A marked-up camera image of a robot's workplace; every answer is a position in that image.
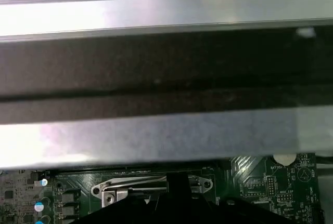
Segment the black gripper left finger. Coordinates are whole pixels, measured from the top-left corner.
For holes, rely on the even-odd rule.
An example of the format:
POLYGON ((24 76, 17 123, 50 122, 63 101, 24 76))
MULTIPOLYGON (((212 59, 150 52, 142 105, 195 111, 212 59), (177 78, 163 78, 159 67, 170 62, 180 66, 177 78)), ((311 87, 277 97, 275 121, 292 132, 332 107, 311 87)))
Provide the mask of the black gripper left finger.
POLYGON ((129 196, 78 220, 78 223, 179 223, 180 175, 166 176, 166 193, 159 196, 155 208, 143 199, 129 196))

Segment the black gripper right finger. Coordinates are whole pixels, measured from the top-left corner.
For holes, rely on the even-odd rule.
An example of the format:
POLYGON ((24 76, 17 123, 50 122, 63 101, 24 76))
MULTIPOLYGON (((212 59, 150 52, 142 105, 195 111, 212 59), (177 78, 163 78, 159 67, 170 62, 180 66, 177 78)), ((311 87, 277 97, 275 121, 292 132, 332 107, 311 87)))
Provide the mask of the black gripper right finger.
POLYGON ((201 194, 193 195, 188 175, 179 174, 179 223, 294 223, 234 197, 210 204, 201 194))

